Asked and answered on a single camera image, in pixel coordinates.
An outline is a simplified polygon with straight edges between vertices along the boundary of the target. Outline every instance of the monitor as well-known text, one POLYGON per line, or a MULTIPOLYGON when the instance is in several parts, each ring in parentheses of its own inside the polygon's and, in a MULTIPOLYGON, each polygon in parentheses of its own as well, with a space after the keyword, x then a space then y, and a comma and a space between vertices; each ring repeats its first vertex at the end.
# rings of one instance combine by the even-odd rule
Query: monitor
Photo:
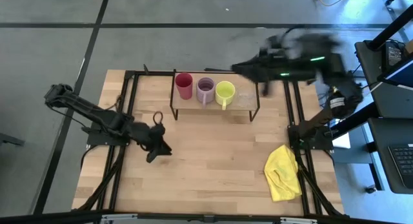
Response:
POLYGON ((413 90, 413 54, 409 54, 390 70, 382 73, 378 81, 413 90))

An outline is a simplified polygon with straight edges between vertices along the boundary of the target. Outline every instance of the yellow towel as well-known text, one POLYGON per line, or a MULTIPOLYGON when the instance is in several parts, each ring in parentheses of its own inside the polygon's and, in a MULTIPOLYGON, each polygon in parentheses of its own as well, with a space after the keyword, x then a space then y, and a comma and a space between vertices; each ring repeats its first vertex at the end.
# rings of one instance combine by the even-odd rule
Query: yellow towel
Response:
POLYGON ((285 145, 273 151, 264 173, 270 186, 272 201, 286 201, 301 195, 294 153, 285 145))

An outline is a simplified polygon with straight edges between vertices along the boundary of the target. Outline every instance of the lime green mug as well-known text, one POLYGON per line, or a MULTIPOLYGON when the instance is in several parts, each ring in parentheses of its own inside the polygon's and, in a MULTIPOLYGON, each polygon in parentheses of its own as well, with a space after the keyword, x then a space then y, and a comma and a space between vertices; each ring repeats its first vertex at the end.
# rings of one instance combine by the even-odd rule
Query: lime green mug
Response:
POLYGON ((227 109, 235 96, 235 86, 228 81, 221 81, 215 87, 215 100, 222 105, 222 110, 227 109))

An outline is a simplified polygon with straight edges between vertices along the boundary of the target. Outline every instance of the floor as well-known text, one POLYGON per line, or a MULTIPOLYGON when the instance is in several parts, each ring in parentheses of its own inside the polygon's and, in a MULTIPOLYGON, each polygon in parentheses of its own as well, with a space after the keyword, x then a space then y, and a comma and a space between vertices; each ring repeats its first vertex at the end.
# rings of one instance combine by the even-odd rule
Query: floor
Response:
MULTIPOLYGON (((331 7, 314 0, 108 0, 105 10, 103 1, 107 0, 0 0, 0 132, 25 140, 23 147, 0 147, 0 216, 32 212, 46 166, 59 145, 56 142, 62 140, 57 136, 63 117, 43 104, 50 85, 77 84, 82 97, 97 102, 108 69, 141 70, 143 64, 150 70, 228 68, 255 55, 265 38, 298 23, 309 24, 309 29, 291 36, 307 31, 334 34, 343 43, 337 51, 343 54, 347 70, 353 70, 359 65, 354 43, 374 38, 413 2, 396 0, 387 10, 383 0, 343 0, 331 7), (76 23, 182 25, 98 29, 76 23), (198 28, 206 26, 183 23, 233 25, 198 28), (274 25, 253 28, 263 23, 274 25)), ((410 25, 405 35, 413 37, 410 25)), ((403 35, 393 38, 403 40, 403 35)), ((321 94, 323 87, 317 91, 321 94)), ((70 210, 85 150, 86 134, 79 125, 72 122, 64 128, 67 137, 45 212, 70 210)), ((368 165, 337 163, 336 171, 348 215, 412 222, 408 209, 413 196, 393 194, 388 187, 374 194, 363 192, 373 184, 368 165)))

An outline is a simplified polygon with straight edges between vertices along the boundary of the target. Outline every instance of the keyboard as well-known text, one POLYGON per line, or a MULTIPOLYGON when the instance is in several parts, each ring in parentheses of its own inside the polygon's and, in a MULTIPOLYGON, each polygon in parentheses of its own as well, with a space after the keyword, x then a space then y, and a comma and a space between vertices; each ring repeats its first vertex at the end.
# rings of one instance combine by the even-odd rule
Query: keyboard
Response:
POLYGON ((388 149, 403 184, 413 188, 413 144, 391 145, 388 149))

